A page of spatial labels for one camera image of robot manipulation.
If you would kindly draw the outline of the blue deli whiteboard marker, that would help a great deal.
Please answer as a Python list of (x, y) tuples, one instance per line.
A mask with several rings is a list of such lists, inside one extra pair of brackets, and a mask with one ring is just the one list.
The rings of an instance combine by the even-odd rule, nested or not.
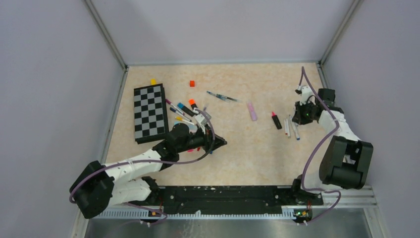
[(300, 140), (300, 135), (298, 133), (297, 125), (296, 125), (295, 122), (292, 121), (291, 115), (289, 116), (289, 119), (290, 119), (290, 122), (291, 122), (291, 125), (292, 125), (292, 130), (295, 134), (296, 140)]

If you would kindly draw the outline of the grey cap acrylic marker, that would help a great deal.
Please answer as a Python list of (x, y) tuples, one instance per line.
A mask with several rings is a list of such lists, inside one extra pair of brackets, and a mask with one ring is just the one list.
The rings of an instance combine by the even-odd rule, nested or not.
[(290, 125), (289, 125), (288, 118), (285, 119), (285, 129), (286, 129), (287, 138), (291, 138)]

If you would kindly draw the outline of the red cap whiteboard marker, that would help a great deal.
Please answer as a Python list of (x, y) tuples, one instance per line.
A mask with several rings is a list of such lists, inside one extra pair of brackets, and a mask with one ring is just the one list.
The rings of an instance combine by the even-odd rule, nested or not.
[(284, 119), (284, 128), (285, 128), (285, 134), (287, 137), (289, 137), (289, 125), (288, 125), (288, 119)]

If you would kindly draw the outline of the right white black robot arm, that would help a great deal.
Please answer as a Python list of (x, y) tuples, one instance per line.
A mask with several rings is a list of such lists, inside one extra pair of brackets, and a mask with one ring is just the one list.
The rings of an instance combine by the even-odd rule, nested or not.
[(320, 181), (343, 189), (364, 187), (373, 145), (362, 141), (348, 125), (343, 110), (335, 105), (335, 91), (321, 88), (315, 94), (309, 86), (296, 90), (292, 122), (306, 125), (316, 121), (328, 135), (329, 145), (318, 170)]

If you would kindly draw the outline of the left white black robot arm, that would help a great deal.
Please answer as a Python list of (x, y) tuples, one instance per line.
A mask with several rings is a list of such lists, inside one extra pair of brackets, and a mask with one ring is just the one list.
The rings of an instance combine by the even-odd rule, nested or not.
[(107, 207), (131, 201), (153, 205), (159, 192), (153, 188), (149, 173), (159, 172), (172, 165), (181, 165), (179, 154), (201, 147), (205, 158), (227, 141), (206, 125), (191, 133), (183, 123), (175, 125), (161, 142), (129, 159), (110, 164), (90, 162), (69, 189), (70, 203), (76, 204), (84, 218), (90, 219)]

